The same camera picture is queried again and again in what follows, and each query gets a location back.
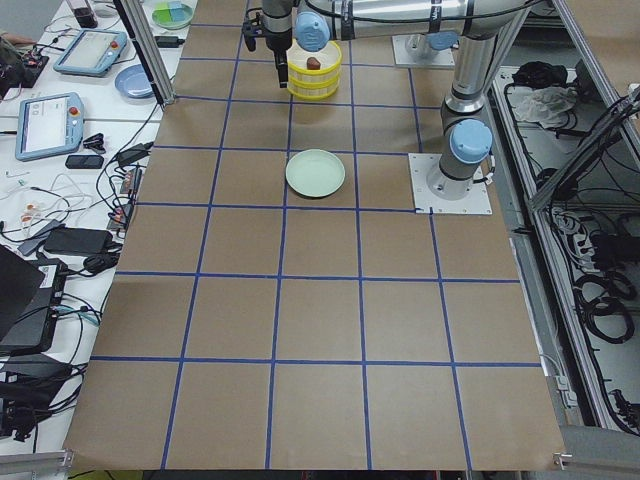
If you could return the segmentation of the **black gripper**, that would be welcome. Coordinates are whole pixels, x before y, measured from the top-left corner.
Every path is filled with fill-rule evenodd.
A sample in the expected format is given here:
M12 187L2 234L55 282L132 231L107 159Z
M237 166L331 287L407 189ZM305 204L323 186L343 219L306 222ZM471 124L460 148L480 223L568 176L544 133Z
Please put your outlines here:
M292 18L264 17L263 33L265 34L268 48L274 52L274 64L279 87L286 89L289 79L286 52L292 45Z

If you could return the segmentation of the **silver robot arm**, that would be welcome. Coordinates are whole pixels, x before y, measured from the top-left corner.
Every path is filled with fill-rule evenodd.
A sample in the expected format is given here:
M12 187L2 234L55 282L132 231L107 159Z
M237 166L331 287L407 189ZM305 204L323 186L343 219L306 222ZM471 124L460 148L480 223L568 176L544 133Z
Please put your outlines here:
M247 49L263 38L273 52L279 86L288 86L287 51L296 42L316 52L331 40L454 33L459 53L450 91L443 100L443 134L465 119L476 119L500 58L498 34L517 22L531 1L263 1L245 14Z
M429 47L435 51L443 51L452 48L459 39L459 35L454 31L440 31L429 33L426 40Z

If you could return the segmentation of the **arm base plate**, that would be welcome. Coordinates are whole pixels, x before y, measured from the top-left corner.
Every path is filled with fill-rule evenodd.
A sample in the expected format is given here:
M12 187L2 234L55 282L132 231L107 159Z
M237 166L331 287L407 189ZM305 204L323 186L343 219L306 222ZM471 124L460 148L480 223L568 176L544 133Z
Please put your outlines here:
M454 46L443 51L432 50L426 35L393 36L392 46L395 65L398 67L452 70L455 65L452 53Z
M410 153L409 173L414 211L418 214L481 215L493 213L488 187L478 166L471 179L452 180L440 170L440 154Z

